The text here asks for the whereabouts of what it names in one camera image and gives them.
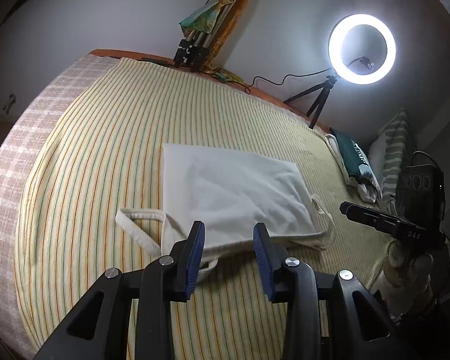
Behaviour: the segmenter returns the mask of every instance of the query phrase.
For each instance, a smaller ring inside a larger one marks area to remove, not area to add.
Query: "bag handle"
[[[148,219],[162,222],[162,246],[160,247],[152,237],[137,226],[133,222],[133,219]],[[154,259],[170,254],[176,242],[187,239],[186,235],[181,234],[172,227],[167,214],[162,210],[152,208],[119,208],[115,215],[115,222]],[[218,259],[213,259],[208,262],[206,268],[200,268],[197,283],[204,280],[215,269],[217,263]]]
[[[320,216],[324,216],[326,221],[327,221],[327,226],[325,228],[325,230],[322,228],[322,225],[319,224],[320,228],[322,228],[323,232],[324,232],[324,238],[327,239],[327,242],[324,242],[323,245],[320,247],[320,249],[326,249],[328,246],[330,246],[333,242],[333,238],[334,238],[334,233],[333,233],[333,228],[334,228],[334,218],[332,217],[332,214],[330,214],[327,209],[325,208],[325,205],[321,202],[320,198],[318,197],[318,195],[311,195],[311,199],[312,199],[312,203],[313,203],[313,208],[315,209],[315,211],[317,212],[318,215]]]

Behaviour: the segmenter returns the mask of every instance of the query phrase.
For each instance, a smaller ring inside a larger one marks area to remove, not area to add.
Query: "black tripod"
[[[310,109],[307,111],[305,115],[310,116],[315,108],[317,110],[315,111],[315,114],[313,115],[312,122],[310,123],[310,128],[314,128],[315,124],[317,123],[317,119],[320,116],[320,112],[322,112],[323,106],[325,105],[325,102],[327,101],[327,97],[330,93],[330,89],[332,89],[337,82],[338,78],[336,76],[327,76],[327,80],[322,83],[315,86],[312,86],[311,88],[307,89],[306,91],[300,92],[299,94],[296,94],[295,96],[290,97],[289,99],[286,99],[284,101],[285,104],[293,102],[293,100],[296,100],[300,97],[303,97],[305,95],[308,95],[309,93],[318,91],[318,89],[322,89],[320,94],[318,95],[317,99],[313,102]]]
[[[375,70],[375,64],[370,61],[369,58],[366,56],[361,56],[358,58],[355,58],[353,61],[349,62],[347,64],[347,67],[349,67],[354,62],[360,61],[362,64],[364,64],[369,71]],[[335,85],[335,83],[338,80],[338,75],[335,73],[333,76],[327,76],[327,80],[323,84],[318,84],[315,86],[312,86],[311,88],[307,89],[306,91],[300,92],[299,94],[296,94],[295,96],[290,97],[289,99],[286,99],[284,101],[285,104],[293,102],[293,100],[296,100],[300,97],[309,95],[312,92],[318,91],[318,89],[322,89],[320,94],[318,95],[317,99],[313,102],[310,109],[307,111],[305,115],[310,116],[315,108],[317,110],[315,111],[315,114],[313,115],[312,122],[310,123],[310,128],[314,128],[315,124],[317,123],[317,119],[320,116],[320,112],[322,112],[323,106],[325,105],[325,102],[327,101],[327,97],[330,93],[330,89],[332,89]]]

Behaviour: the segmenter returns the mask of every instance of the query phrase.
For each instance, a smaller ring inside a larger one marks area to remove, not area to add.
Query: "tripod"
[[[337,82],[338,78],[336,76],[327,76],[327,80],[318,85],[314,85],[311,88],[307,89],[306,91],[300,92],[299,94],[296,94],[295,96],[290,97],[289,99],[286,99],[284,101],[285,104],[293,102],[293,100],[296,100],[300,97],[303,97],[305,95],[308,95],[312,92],[318,91],[318,89],[322,89],[322,91],[317,96],[317,99],[313,102],[310,109],[307,111],[305,115],[310,116],[312,112],[317,108],[315,111],[315,114],[313,115],[312,122],[310,123],[310,128],[313,130],[315,127],[315,124],[317,123],[317,119],[320,116],[320,112],[322,112],[323,106],[325,105],[325,102],[327,101],[328,95],[330,93],[330,89],[332,89]]]

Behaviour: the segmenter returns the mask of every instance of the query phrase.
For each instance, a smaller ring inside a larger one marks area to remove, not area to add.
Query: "blue gripper pad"
[[[263,293],[272,302],[275,298],[274,267],[272,264],[273,256],[270,256],[265,246],[267,243],[271,244],[266,227],[263,223],[257,223],[253,228],[253,250],[255,250],[260,279],[262,280]]]
[[[185,273],[186,278],[185,293],[187,295],[187,299],[190,299],[190,296],[197,287],[198,271],[200,269],[200,261],[202,260],[202,253],[204,246],[205,246],[205,225],[201,222],[197,232],[197,236],[195,237],[195,240],[193,242],[190,259],[188,260]]]

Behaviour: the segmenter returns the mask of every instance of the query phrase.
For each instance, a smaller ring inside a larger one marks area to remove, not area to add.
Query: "white tote bag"
[[[225,255],[253,249],[253,227],[264,222],[274,242],[325,249],[332,216],[310,195],[296,164],[258,154],[203,146],[163,146],[163,211],[121,209],[116,222],[152,256],[168,254],[195,220],[205,223],[199,280]],[[321,215],[326,225],[318,220]],[[157,245],[129,218],[163,222]]]

